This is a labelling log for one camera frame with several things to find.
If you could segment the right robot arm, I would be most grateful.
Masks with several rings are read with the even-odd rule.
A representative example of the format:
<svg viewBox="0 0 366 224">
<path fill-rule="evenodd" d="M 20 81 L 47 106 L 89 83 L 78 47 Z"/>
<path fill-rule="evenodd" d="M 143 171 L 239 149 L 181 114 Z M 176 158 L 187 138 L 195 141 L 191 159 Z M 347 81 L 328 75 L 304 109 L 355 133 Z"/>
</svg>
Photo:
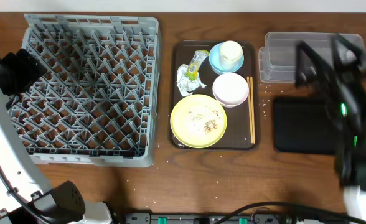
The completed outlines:
<svg viewBox="0 0 366 224">
<path fill-rule="evenodd" d="M 347 221 L 366 223 L 366 50 L 343 35 L 330 37 L 332 63 L 309 44 L 296 45 L 295 85 L 311 86 L 327 103 L 340 132 L 335 171 L 342 188 Z"/>
</svg>

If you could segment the green yellow snack wrapper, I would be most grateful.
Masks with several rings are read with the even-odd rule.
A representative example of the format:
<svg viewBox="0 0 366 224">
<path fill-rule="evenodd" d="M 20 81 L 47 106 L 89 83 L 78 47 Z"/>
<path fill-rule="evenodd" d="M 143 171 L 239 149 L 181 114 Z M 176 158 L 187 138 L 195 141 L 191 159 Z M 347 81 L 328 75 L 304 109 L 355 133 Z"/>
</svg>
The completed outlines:
<svg viewBox="0 0 366 224">
<path fill-rule="evenodd" d="M 199 68 L 208 56 L 209 52 L 207 50 L 196 50 L 185 76 L 190 80 L 195 80 L 198 76 Z"/>
</svg>

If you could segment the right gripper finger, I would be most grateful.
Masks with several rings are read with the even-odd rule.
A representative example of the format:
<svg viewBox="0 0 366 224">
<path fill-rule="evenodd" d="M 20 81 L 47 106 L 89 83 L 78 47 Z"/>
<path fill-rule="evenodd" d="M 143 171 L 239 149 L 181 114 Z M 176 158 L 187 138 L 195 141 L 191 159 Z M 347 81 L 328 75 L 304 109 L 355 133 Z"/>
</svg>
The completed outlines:
<svg viewBox="0 0 366 224">
<path fill-rule="evenodd" d="M 339 54 L 340 47 L 347 52 L 351 52 L 354 57 L 350 60 L 343 60 Z M 331 37 L 331 48 L 333 65 L 337 73 L 350 72 L 359 69 L 359 66 L 362 64 L 362 48 L 349 42 L 345 37 L 340 34 L 334 34 Z"/>
<path fill-rule="evenodd" d="M 339 96 L 340 81 L 333 68 L 305 41 L 296 46 L 294 85 L 314 86 L 325 96 Z"/>
</svg>

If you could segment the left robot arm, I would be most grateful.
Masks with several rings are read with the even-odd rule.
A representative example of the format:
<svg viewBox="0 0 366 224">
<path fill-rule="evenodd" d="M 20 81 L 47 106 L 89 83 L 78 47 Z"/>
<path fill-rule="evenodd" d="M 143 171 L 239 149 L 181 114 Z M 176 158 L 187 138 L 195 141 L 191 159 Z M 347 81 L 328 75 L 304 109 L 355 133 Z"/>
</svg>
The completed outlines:
<svg viewBox="0 0 366 224">
<path fill-rule="evenodd" d="M 14 96 L 43 74 L 24 49 L 0 58 L 0 223 L 117 223 L 107 203 L 85 201 L 71 181 L 53 187 L 11 123 Z"/>
</svg>

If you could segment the pink bowl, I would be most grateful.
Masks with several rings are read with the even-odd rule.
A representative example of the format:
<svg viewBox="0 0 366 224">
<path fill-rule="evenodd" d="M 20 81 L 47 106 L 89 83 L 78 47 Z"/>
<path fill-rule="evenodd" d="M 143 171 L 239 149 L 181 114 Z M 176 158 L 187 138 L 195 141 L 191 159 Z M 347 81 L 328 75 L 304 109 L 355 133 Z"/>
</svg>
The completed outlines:
<svg viewBox="0 0 366 224">
<path fill-rule="evenodd" d="M 239 74 L 219 75 L 212 85 L 215 99 L 224 107 L 233 108 L 242 104 L 249 95 L 247 81 Z"/>
</svg>

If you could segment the white paper napkin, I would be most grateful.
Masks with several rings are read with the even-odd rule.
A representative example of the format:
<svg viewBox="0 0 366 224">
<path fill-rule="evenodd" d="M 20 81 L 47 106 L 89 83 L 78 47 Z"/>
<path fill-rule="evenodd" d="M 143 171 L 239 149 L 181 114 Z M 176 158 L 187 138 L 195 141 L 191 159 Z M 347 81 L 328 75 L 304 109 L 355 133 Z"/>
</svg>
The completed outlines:
<svg viewBox="0 0 366 224">
<path fill-rule="evenodd" d="M 189 66 L 186 64 L 181 65 L 177 69 L 176 86 L 182 97 L 192 95 L 198 88 L 205 88 L 207 85 L 203 84 L 199 77 L 195 80 L 191 80 L 185 74 L 188 71 Z"/>
</svg>

